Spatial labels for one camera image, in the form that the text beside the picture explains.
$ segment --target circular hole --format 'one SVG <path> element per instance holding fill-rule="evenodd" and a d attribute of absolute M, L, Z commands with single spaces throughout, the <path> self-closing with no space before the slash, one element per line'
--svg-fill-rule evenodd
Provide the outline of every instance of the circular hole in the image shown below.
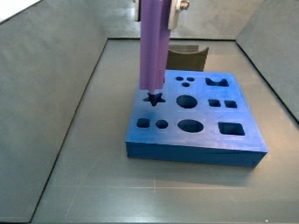
<path fill-rule="evenodd" d="M 183 131 L 191 132 L 191 133 L 196 133 L 203 131 L 203 125 L 200 122 L 195 121 L 195 120 L 182 120 L 178 123 L 179 128 Z"/>
<path fill-rule="evenodd" d="M 176 79 L 178 81 L 183 81 L 183 77 L 180 77 L 180 76 L 178 76 L 175 79 Z"/>
<path fill-rule="evenodd" d="M 198 105 L 196 99 L 192 96 L 187 95 L 187 94 L 186 95 L 180 95 L 176 98 L 176 103 L 184 109 L 192 109 Z"/>
<path fill-rule="evenodd" d="M 166 120 L 159 120 L 155 123 L 155 126 L 156 126 L 158 129 L 163 130 L 168 127 L 168 122 Z"/>
<path fill-rule="evenodd" d="M 188 77 L 187 81 L 195 81 L 195 79 L 192 77 Z"/>
<path fill-rule="evenodd" d="M 188 82 L 184 82 L 182 85 L 187 88 L 191 84 Z"/>

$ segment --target blue foam block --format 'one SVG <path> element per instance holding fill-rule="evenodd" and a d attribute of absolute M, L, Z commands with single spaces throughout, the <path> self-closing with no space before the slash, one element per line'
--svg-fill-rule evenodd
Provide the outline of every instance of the blue foam block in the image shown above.
<path fill-rule="evenodd" d="M 232 74 L 167 71 L 164 102 L 136 90 L 130 158 L 255 167 L 267 147 Z"/>

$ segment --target rectangular hole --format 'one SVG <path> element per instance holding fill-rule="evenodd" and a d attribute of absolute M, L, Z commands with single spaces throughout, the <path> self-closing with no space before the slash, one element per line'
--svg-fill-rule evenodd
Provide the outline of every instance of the rectangular hole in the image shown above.
<path fill-rule="evenodd" d="M 211 107 L 220 107 L 220 101 L 210 99 L 210 106 Z"/>
<path fill-rule="evenodd" d="M 226 107 L 230 109 L 235 109 L 238 107 L 238 104 L 235 101 L 224 101 Z"/>
<path fill-rule="evenodd" d="M 232 136 L 246 135 L 242 124 L 235 122 L 219 122 L 219 133 Z"/>
<path fill-rule="evenodd" d="M 150 128 L 150 119 L 139 118 L 136 121 L 136 127 L 142 129 Z"/>

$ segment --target purple cylinder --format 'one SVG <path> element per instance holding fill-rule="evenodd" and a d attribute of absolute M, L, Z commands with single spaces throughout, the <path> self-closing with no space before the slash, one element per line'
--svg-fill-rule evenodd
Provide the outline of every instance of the purple cylinder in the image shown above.
<path fill-rule="evenodd" d="M 164 70 L 171 31 L 168 19 L 172 0 L 142 1 L 142 44 L 139 88 L 151 94 L 164 87 Z"/>

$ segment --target blue block top surface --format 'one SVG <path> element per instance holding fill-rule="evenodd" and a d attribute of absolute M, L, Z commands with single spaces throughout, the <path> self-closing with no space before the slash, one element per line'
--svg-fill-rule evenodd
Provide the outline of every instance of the blue block top surface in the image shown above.
<path fill-rule="evenodd" d="M 267 152 L 232 74 L 166 71 L 166 102 L 152 107 L 136 90 L 126 141 Z"/>

